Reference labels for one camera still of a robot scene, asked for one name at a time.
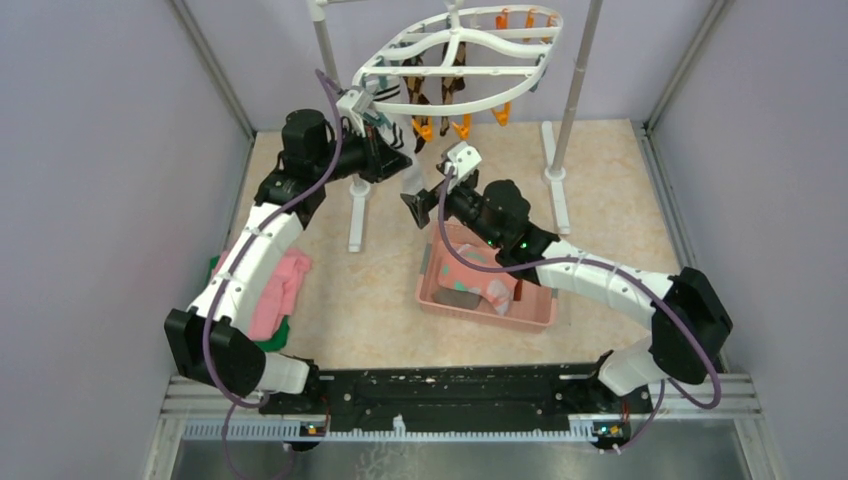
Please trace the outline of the white black striped sock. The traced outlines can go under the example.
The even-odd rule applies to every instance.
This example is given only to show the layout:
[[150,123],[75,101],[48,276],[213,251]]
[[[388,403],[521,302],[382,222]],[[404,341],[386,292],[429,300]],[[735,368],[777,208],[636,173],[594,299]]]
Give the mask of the white black striped sock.
[[416,152],[418,140],[410,121],[404,117],[400,119],[389,118],[388,123],[380,127],[380,135],[393,150],[411,160],[411,165],[401,172],[401,192],[415,195],[424,190],[424,173]]
[[403,87],[398,77],[373,77],[367,80],[366,90],[374,102],[398,103]]

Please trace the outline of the grey red striped sock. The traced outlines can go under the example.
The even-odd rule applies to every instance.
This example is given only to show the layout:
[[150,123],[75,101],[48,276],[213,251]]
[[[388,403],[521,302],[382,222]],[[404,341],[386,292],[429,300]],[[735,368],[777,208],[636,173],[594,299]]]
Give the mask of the grey red striped sock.
[[476,310],[481,300],[482,297],[479,293],[445,287],[438,287],[432,295],[432,301],[434,303],[461,310]]

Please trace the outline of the pink dotted sock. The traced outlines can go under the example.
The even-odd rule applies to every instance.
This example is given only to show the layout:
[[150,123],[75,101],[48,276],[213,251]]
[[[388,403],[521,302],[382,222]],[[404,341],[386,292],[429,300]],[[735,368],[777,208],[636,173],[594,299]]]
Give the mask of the pink dotted sock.
[[[470,263],[487,268],[498,267],[496,252],[488,247],[467,243],[451,243],[451,246]],[[517,280],[508,273],[470,268],[447,253],[438,267],[437,284],[449,289],[479,293],[497,315],[505,316],[511,307]]]

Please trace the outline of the white oval clip hanger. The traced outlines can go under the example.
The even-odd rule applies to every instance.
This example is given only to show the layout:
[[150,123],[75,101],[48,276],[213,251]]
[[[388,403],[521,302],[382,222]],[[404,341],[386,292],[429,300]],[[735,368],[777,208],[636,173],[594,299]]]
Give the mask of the white oval clip hanger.
[[466,89],[449,104],[375,100],[373,109],[409,116],[453,117],[499,109],[534,91],[547,73],[565,26],[542,5],[483,7],[447,1],[446,11],[420,20],[366,60],[351,83],[407,79],[461,80]]

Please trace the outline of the white black striped sock front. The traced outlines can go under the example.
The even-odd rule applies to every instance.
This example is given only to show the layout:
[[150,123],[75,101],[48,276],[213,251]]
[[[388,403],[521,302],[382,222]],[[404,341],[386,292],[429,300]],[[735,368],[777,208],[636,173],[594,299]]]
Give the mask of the white black striped sock front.
[[415,195],[424,190],[424,173],[416,152],[418,140],[410,121],[404,117],[400,119],[389,118],[388,123],[380,127],[380,135],[393,150],[411,160],[411,165],[401,172],[401,192]]

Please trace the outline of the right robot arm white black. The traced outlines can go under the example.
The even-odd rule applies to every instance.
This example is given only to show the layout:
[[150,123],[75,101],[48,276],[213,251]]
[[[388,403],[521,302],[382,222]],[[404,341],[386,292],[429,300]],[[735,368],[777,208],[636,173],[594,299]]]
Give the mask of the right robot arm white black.
[[637,269],[579,249],[529,219],[529,202],[511,180],[477,192],[472,180],[452,190],[439,184],[401,197],[418,227],[438,214],[439,234],[455,218],[481,246],[444,243],[448,258],[438,284],[486,300],[504,315],[519,282],[590,298],[643,324],[649,337],[601,356],[586,385],[589,404],[612,412],[635,389],[668,380],[677,389],[709,381],[714,408],[721,385],[714,365],[733,325],[706,275],[685,267],[677,274]]

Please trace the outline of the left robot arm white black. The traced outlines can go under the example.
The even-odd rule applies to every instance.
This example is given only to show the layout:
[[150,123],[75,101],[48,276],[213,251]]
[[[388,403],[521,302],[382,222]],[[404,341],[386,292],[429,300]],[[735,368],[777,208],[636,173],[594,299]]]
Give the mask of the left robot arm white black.
[[288,114],[274,169],[262,180],[244,228],[190,305],[166,316],[164,331],[178,373],[247,405],[255,392],[282,393],[297,413],[319,404],[320,386],[304,360],[258,345],[260,306],[276,271],[326,198],[330,182],[358,176],[380,183],[415,163],[411,121],[397,115],[314,109]]

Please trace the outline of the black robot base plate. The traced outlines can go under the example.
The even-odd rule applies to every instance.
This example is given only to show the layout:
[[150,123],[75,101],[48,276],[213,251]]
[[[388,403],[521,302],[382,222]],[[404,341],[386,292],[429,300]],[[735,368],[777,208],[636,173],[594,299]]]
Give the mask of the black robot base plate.
[[306,438],[586,441],[627,444],[652,412],[642,386],[618,396],[591,363],[321,370],[300,394],[275,393],[263,415],[298,419]]

